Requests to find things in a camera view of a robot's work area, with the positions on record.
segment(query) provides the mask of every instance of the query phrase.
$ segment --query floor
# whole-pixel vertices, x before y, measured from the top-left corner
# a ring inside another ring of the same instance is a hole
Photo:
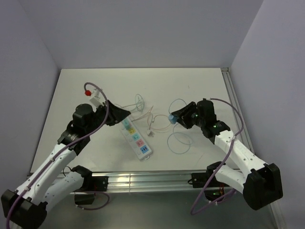
[[[276,229],[269,206],[250,209],[241,194],[191,216],[197,191],[146,194],[111,194],[108,206],[97,211],[75,207],[66,197],[47,216],[42,229]],[[93,206],[102,203],[95,200]]]

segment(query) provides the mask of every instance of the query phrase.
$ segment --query wire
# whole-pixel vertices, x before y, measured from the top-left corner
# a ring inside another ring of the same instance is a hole
[[[230,103],[228,103],[227,101],[225,100],[222,100],[222,99],[216,99],[216,98],[211,98],[211,100],[216,100],[216,101],[220,101],[220,102],[223,102],[229,106],[232,107],[232,109],[237,113],[238,117],[240,118],[240,121],[241,121],[241,128],[240,130],[234,135],[235,137],[237,137],[243,130],[244,130],[244,122],[243,122],[243,119],[242,119],[242,116],[240,115],[240,113],[238,112],[238,110]],[[230,190],[228,193],[224,194],[223,196],[213,200],[212,202],[210,202],[209,204],[206,204],[205,206],[203,206],[202,208],[198,209],[198,210],[194,210],[198,201],[200,200],[201,196],[204,194],[204,191],[206,190],[206,188],[208,187],[208,185],[210,184],[210,182],[212,181],[212,179],[214,178],[214,176],[216,175],[216,173],[220,170],[221,166],[223,166],[226,162],[226,160],[229,158],[231,152],[232,152],[232,149],[233,149],[233,145],[234,145],[234,141],[235,139],[232,139],[231,140],[231,144],[230,144],[230,148],[229,148],[229,151],[227,153],[227,155],[225,156],[225,158],[223,159],[223,161],[220,163],[220,165],[217,167],[217,169],[212,173],[212,175],[209,177],[209,179],[207,180],[207,182],[205,183],[203,189],[200,191],[198,197],[196,198],[195,202],[193,203],[192,205],[192,208],[191,208],[191,215],[196,215],[198,214],[199,212],[207,209],[209,206],[211,206],[213,203],[217,202],[217,201],[220,201],[222,200],[221,202],[223,203],[224,201],[226,201],[228,199],[228,197],[231,197],[234,193],[235,193],[235,189],[232,189]]]
[[[101,123],[101,125],[99,127],[97,127],[95,130],[93,130],[91,133],[67,144],[65,147],[63,147],[61,150],[59,150],[53,157],[51,160],[49,160],[45,166],[38,172],[38,174],[32,179],[32,181],[26,186],[26,189],[24,189],[20,195],[17,197],[17,199],[13,202],[9,212],[8,212],[8,216],[6,218],[6,228],[7,229],[10,229],[10,218],[13,214],[13,211],[15,209],[15,207],[17,206],[18,202],[22,199],[22,197],[26,194],[26,192],[33,186],[33,184],[40,178],[40,176],[43,174],[43,172],[55,161],[55,159],[63,152],[65,151],[66,149],[68,149],[69,147],[75,145],[76,143],[78,143],[79,141],[82,141],[83,139],[89,137],[90,135],[93,135],[95,132],[97,132],[99,129],[101,129],[104,124],[106,123],[106,120],[108,118],[108,115],[109,115],[109,101],[105,95],[105,93],[102,91],[102,89],[100,87],[98,87],[97,85],[93,84],[93,83],[90,83],[90,82],[86,82],[84,84],[84,89],[85,91],[87,90],[86,89],[86,86],[87,85],[92,85],[93,87],[95,87],[97,90],[100,91],[100,93],[103,95],[105,101],[106,101],[106,115],[105,115],[105,118],[103,120],[103,122]]]
[[[103,195],[105,195],[106,197],[107,197],[107,201],[106,201],[106,203],[104,203],[102,206],[100,206],[100,207],[97,207],[97,208],[85,208],[85,207],[83,207],[83,206],[80,206],[80,205],[76,205],[76,207],[78,207],[78,208],[80,208],[80,209],[82,209],[82,210],[86,210],[86,211],[95,211],[95,210],[99,210],[99,209],[102,209],[103,207],[105,207],[107,204],[109,204],[109,202],[110,202],[110,196],[107,194],[107,193],[105,193],[105,192],[99,192],[99,191],[81,191],[81,192],[83,192],[83,193],[94,193],[94,194],[103,194]]]
[[[181,101],[183,101],[184,103],[185,103],[185,105],[187,105],[187,103],[186,103],[186,101],[184,101],[183,99],[175,99],[174,101],[172,101],[172,103],[170,104],[170,106],[168,107],[168,113],[170,113],[171,114],[171,106],[172,106],[172,104],[174,103],[174,102],[176,102],[177,100],[181,100]]]
[[[157,114],[157,115],[154,117],[152,113],[151,113],[151,115],[152,115],[152,119],[151,119],[151,122],[150,122],[150,123],[148,122],[149,116],[147,117],[147,125],[148,125],[148,129],[149,129],[149,130],[152,129],[152,130],[157,130],[157,131],[158,131],[158,130],[165,130],[165,129],[167,129],[168,127],[170,127],[171,122],[169,122],[168,126],[166,126],[166,127],[164,127],[164,128],[159,128],[159,129],[153,128],[153,127],[152,127],[152,123],[154,123],[156,117],[158,117],[158,116],[164,116],[164,117],[166,117],[166,119],[168,120],[168,116],[167,116],[167,115],[164,115],[164,114]]]
[[[147,117],[148,115],[151,115],[151,114],[152,114],[152,113],[151,113],[151,112],[152,112],[152,109],[153,109],[153,106],[148,110],[148,112],[146,112],[146,113],[143,114],[142,116],[133,119],[132,122],[138,121],[138,120],[140,120],[140,119],[143,119],[143,118]]]
[[[70,170],[70,172],[72,171],[72,169],[69,166],[66,166],[65,168],[68,168]],[[66,177],[65,168],[63,168],[63,170],[62,170],[62,174]]]
[[[188,152],[188,151],[190,150],[191,144],[193,144],[193,139],[192,139],[190,136],[188,136],[187,134],[185,134],[185,133],[182,133],[182,132],[175,132],[174,130],[175,130],[175,127],[176,127],[177,125],[178,125],[178,124],[176,124],[176,125],[173,127],[173,132],[172,132],[172,133],[168,136],[168,138],[167,138],[167,146],[168,146],[168,148],[169,148],[174,154],[185,154],[186,152]],[[189,139],[191,139],[190,143],[185,143],[185,142],[180,141],[180,140],[175,136],[175,134],[181,134],[181,135],[187,136]],[[173,150],[171,149],[171,147],[170,147],[170,144],[169,144],[169,140],[170,140],[170,137],[171,137],[171,136],[174,136],[174,137],[175,137],[179,142],[181,142],[182,144],[188,145],[188,146],[189,146],[188,149],[185,150],[185,151],[182,152],[182,153],[177,153],[177,152],[173,151]]]
[[[171,114],[171,106],[172,106],[172,104],[173,104],[174,102],[176,102],[176,101],[178,101],[178,100],[183,101],[183,102],[185,103],[185,105],[187,105],[187,103],[186,103],[185,100],[180,99],[180,98],[175,99],[174,101],[172,101],[172,103],[171,103],[170,106],[168,107],[168,113]],[[191,144],[193,144],[193,139],[192,139],[189,135],[187,135],[187,134],[185,134],[185,133],[182,133],[182,132],[175,132],[174,130],[175,130],[175,127],[176,127],[177,125],[178,125],[178,124],[176,124],[176,125],[173,127],[173,132],[172,132],[172,133],[168,136],[168,138],[167,138],[167,146],[168,146],[168,148],[169,148],[174,154],[185,154],[185,153],[187,153],[187,152],[190,150]],[[177,138],[176,134],[184,135],[184,136],[188,137],[191,141],[189,140],[189,143],[185,143],[185,142],[179,140],[179,139]],[[170,137],[171,137],[171,136],[174,136],[178,142],[180,142],[180,143],[182,143],[182,144],[184,144],[184,145],[188,145],[188,146],[189,146],[188,149],[187,149],[186,151],[182,152],[182,153],[177,153],[177,152],[173,151],[173,150],[171,149],[170,145],[169,145],[169,140],[170,140]]]
[[[133,108],[132,110],[129,110],[130,112],[133,112],[133,111],[139,111],[139,112],[142,112],[144,110],[144,107],[145,107],[145,102],[143,100],[143,97],[140,95],[140,94],[136,94],[135,95],[135,103],[134,104],[130,104],[130,105],[127,105],[127,106],[120,106],[118,104],[118,106],[120,106],[121,108],[126,108],[126,107],[129,107],[129,106],[136,106],[135,108]]]

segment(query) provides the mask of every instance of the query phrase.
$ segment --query red connector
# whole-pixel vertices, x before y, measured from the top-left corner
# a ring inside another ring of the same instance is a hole
[[[86,90],[86,91],[85,91],[85,95],[86,95],[86,96],[91,96],[91,95],[92,95],[92,93],[91,93],[91,91]]]

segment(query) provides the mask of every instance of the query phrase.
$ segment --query plug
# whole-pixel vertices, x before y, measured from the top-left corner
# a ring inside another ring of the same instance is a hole
[[[147,134],[147,136],[153,137],[153,131],[151,131],[150,129],[146,130],[146,134]]]

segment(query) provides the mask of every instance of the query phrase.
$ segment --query white connector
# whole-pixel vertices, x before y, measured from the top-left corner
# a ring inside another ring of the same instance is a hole
[[[100,97],[99,97],[100,91],[94,89],[92,95],[90,96],[89,101],[95,106],[98,107],[100,105],[102,105],[102,103],[100,102]]]
[[[147,136],[153,137],[153,131],[151,131],[150,129],[146,130],[146,134],[147,134]]]

